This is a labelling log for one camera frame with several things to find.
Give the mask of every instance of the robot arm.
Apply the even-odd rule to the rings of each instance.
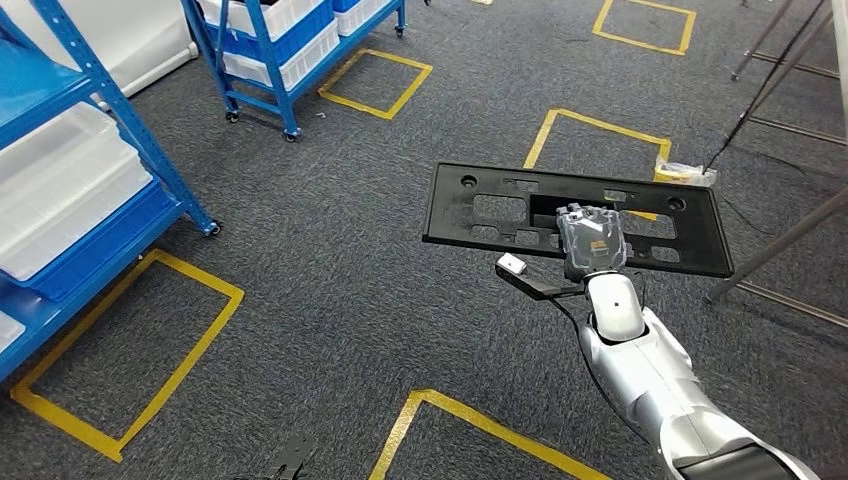
[[[578,330],[589,368],[641,427],[667,478],[818,478],[707,398],[686,350],[649,308],[639,308],[627,277],[592,277],[587,294],[593,313]]]
[[[707,398],[689,354],[660,319],[640,305],[630,279],[618,273],[627,259],[618,212],[572,204],[557,211],[557,224],[566,253],[565,274],[584,285],[579,292],[527,278],[524,262],[510,254],[499,260],[496,271],[536,300],[585,293],[592,313],[576,328],[586,364],[611,406],[644,432],[666,478],[818,478]]]

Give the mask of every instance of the white wall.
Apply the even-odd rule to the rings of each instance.
[[[103,65],[130,96],[197,56],[179,0],[60,0]],[[29,0],[0,0],[54,61],[76,68]]]

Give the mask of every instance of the black plastic panel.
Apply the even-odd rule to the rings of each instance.
[[[478,195],[521,199],[526,205],[525,215],[517,220],[514,215],[498,219],[475,214]],[[564,254],[555,241],[558,237],[553,237],[559,235],[556,209],[572,202],[656,213],[671,219],[674,238],[625,233],[633,249],[628,266],[722,278],[733,274],[712,190],[684,185],[439,163],[423,240],[562,258]],[[490,234],[472,232],[481,227]],[[520,241],[527,235],[537,241]],[[667,261],[657,253],[668,249],[677,252],[679,261]]]

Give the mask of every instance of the white plastic bin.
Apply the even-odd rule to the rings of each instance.
[[[0,270],[28,280],[152,179],[86,104],[18,139],[0,151]]]
[[[321,63],[321,60],[326,58],[339,45],[336,23],[336,20],[333,20],[324,30],[321,30],[321,33],[280,67],[280,74],[283,76],[286,91],[291,91],[296,87],[313,68]],[[259,60],[224,52],[224,65],[227,67],[227,73],[231,75],[271,86],[268,70],[265,68],[265,64]]]
[[[389,4],[389,0],[361,0],[346,12],[335,12],[339,22],[339,35],[353,35],[359,27],[374,16],[381,8]]]
[[[21,322],[0,312],[0,352],[20,337],[24,330],[26,328]]]
[[[323,0],[278,0],[273,5],[260,5],[268,36],[271,41],[277,40],[291,27],[295,26],[307,13],[318,6]],[[206,21],[212,25],[221,24],[221,0],[200,0],[200,8]],[[247,6],[244,3],[230,0],[227,10],[227,25],[229,28],[256,36]]]

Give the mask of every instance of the yellow tape square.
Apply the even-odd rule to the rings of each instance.
[[[533,142],[533,146],[530,147],[530,152],[527,154],[527,158],[524,160],[524,168],[529,169],[536,166],[536,161],[539,160],[539,154],[542,153],[542,147],[545,145],[545,142],[548,139],[548,135],[551,133],[551,128],[553,128],[554,126],[554,121],[560,115],[572,118],[579,122],[588,123],[589,125],[593,125],[598,128],[603,128],[604,130],[609,130],[611,132],[627,135],[628,137],[642,140],[643,142],[653,143],[659,147],[659,152],[657,152],[657,160],[662,163],[668,162],[668,156],[671,152],[671,140],[669,140],[668,138],[659,138],[653,135],[637,132],[635,130],[630,130],[629,128],[619,127],[618,125],[613,125],[602,120],[587,117],[585,115],[581,115],[577,112],[572,112],[571,110],[566,110],[564,108],[552,108],[545,116],[545,121],[542,122],[542,127],[539,128],[539,133],[536,135],[536,141]],[[656,173],[656,168],[654,167],[655,165],[656,162],[652,163],[652,169],[654,170],[653,181],[657,182],[661,181],[662,179],[658,177],[658,174]],[[633,213],[641,217],[645,217],[648,220],[657,219],[656,214],[653,213]]]
[[[176,370],[168,377],[162,388],[153,396],[150,403],[144,407],[138,418],[133,421],[126,433],[120,439],[115,439],[80,420],[55,403],[33,393],[30,388],[155,261],[161,262],[177,272],[229,297],[229,301],[212,322],[212,325],[200,337],[200,340],[192,347],[188,355],[180,362]],[[206,349],[209,348],[212,341],[215,340],[221,329],[224,328],[224,325],[227,324],[230,317],[233,316],[242,298],[244,298],[244,291],[242,289],[230,285],[162,250],[153,249],[103,297],[100,303],[83,317],[82,321],[53,350],[45,355],[31,371],[24,375],[21,381],[12,387],[9,393],[12,399],[23,405],[27,410],[47,420],[55,427],[65,431],[77,440],[111,458],[113,461],[120,463],[123,460],[121,450],[159,413],[159,410],[168,398],[171,397],[186,375],[188,375],[188,372],[194,367]]]
[[[683,25],[683,35],[680,38],[680,45],[678,45],[677,48],[659,47],[657,45],[651,45],[650,43],[640,42],[638,40],[633,40],[631,38],[626,38],[603,31],[604,22],[607,19],[607,15],[609,15],[609,10],[612,7],[614,1],[615,0],[604,0],[604,5],[601,7],[600,13],[598,13],[598,18],[595,20],[595,26],[592,28],[592,33],[604,38],[609,38],[610,40],[629,43],[630,45],[635,45],[637,47],[647,48],[650,50],[656,50],[657,52],[668,53],[671,55],[686,55],[686,50],[689,49],[689,41],[692,38],[692,30],[695,27],[695,16],[697,15],[695,12],[693,12],[692,10],[686,10],[685,8],[671,7],[669,5],[648,2],[646,0],[625,0],[631,3],[637,3],[639,5],[645,5],[648,7],[654,7],[662,10],[680,13],[686,16],[686,23]]]
[[[359,103],[359,102],[357,102],[355,100],[351,100],[349,98],[340,97],[340,96],[336,95],[335,93],[330,92],[330,88],[332,88],[333,85],[335,85],[336,82],[338,82],[339,79],[342,78],[342,75],[344,75],[348,70],[350,70],[350,67],[352,67],[353,64],[356,63],[356,61],[359,60],[365,54],[374,55],[375,57],[385,58],[386,60],[391,60],[393,62],[402,63],[404,65],[409,65],[410,67],[415,67],[415,68],[418,68],[418,69],[421,70],[421,73],[419,73],[418,76],[415,77],[415,80],[412,81],[412,84],[409,87],[407,87],[407,89],[403,92],[403,94],[401,94],[400,98],[398,98],[397,101],[395,102],[395,104],[392,105],[391,108],[389,108],[388,110],[380,110],[378,108],[374,108],[374,107]],[[377,117],[380,117],[380,118],[383,118],[383,119],[386,119],[386,120],[391,120],[392,118],[394,118],[395,115],[397,115],[397,113],[400,111],[400,109],[403,108],[404,105],[406,105],[406,102],[409,101],[409,98],[412,97],[412,94],[414,94],[415,91],[418,90],[418,87],[421,86],[421,84],[424,82],[424,79],[426,79],[427,76],[430,75],[430,72],[432,72],[432,71],[433,71],[432,65],[427,65],[425,63],[416,62],[415,60],[410,60],[408,58],[399,57],[399,56],[391,54],[391,53],[380,52],[380,51],[377,51],[377,50],[371,50],[370,48],[362,48],[362,49],[359,49],[356,53],[354,53],[353,56],[350,57],[350,59],[347,62],[344,63],[344,65],[342,65],[338,70],[336,70],[336,72],[333,74],[333,76],[331,76],[330,79],[327,80],[327,83],[325,83],[324,85],[321,86],[321,88],[318,89],[318,94],[321,95],[322,97],[326,98],[327,100],[332,101],[332,102],[340,103],[342,105],[346,105],[348,107],[355,108],[355,109],[362,111],[362,112],[370,113],[371,115],[374,115],[374,116],[377,116]]]
[[[406,399],[406,403],[404,403],[403,408],[401,408],[400,415],[395,421],[392,431],[389,433],[389,437],[386,439],[383,451],[380,452],[380,456],[377,458],[377,463],[374,465],[374,470],[371,471],[371,475],[368,477],[368,480],[385,480],[386,473],[389,471],[392,460],[394,460],[395,454],[397,453],[403,438],[406,436],[409,426],[412,424],[412,420],[415,418],[415,414],[421,407],[422,402],[427,402],[434,407],[440,408],[451,415],[465,420],[480,430],[500,438],[510,445],[581,480],[609,479],[609,477],[592,467],[583,465],[562,452],[554,450],[547,445],[542,445],[541,443],[527,438],[520,433],[516,433],[474,410],[468,405],[458,402],[435,390],[413,390]]]

